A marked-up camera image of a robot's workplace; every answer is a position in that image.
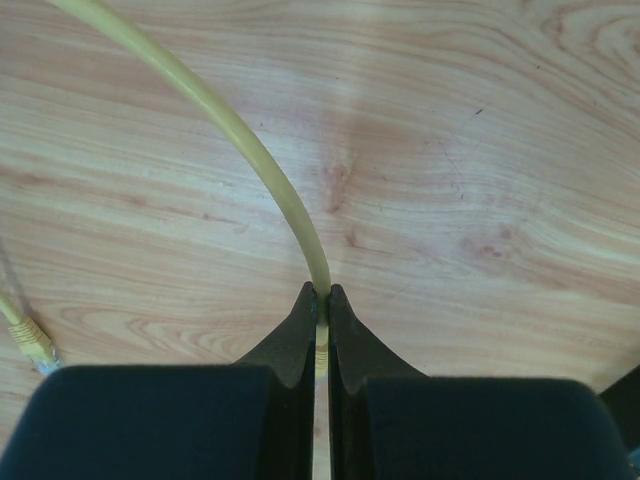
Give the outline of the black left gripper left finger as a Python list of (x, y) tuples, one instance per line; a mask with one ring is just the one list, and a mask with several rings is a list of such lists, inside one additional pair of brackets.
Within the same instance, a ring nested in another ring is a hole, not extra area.
[(308, 479), (317, 298), (226, 365), (60, 369), (1, 457), (5, 479)]

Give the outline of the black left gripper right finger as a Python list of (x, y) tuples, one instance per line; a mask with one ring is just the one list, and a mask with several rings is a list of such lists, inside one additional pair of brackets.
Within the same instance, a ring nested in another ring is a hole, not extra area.
[(369, 330), (344, 289), (329, 309), (335, 479), (631, 479), (609, 411), (568, 379), (430, 377)]

